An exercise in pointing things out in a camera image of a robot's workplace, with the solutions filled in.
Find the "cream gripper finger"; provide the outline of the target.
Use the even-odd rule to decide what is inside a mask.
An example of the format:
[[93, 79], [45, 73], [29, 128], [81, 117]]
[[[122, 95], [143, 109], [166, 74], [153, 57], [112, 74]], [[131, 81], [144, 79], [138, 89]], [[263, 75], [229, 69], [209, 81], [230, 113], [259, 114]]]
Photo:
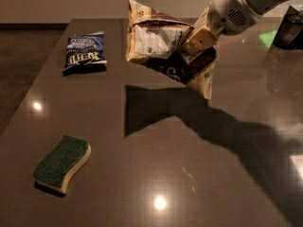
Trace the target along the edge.
[[194, 28], [185, 38], [181, 50], [188, 54], [195, 54], [199, 51], [213, 47], [218, 37], [208, 20], [209, 8], [206, 8], [194, 24]]

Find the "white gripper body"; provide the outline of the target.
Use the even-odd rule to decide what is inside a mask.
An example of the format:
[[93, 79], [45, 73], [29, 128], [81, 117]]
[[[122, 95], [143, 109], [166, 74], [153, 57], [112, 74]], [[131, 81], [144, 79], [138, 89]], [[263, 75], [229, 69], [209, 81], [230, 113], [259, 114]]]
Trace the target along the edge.
[[238, 35], [261, 19], [246, 0], [212, 0], [207, 25], [215, 36]]

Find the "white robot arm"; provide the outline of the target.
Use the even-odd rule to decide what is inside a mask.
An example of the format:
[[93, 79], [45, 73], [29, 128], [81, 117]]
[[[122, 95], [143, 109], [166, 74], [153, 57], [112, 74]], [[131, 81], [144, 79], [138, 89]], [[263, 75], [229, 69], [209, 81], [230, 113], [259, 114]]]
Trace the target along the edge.
[[238, 35], [286, 1], [289, 0], [211, 0], [187, 37], [184, 49], [193, 54], [214, 46], [221, 35]]

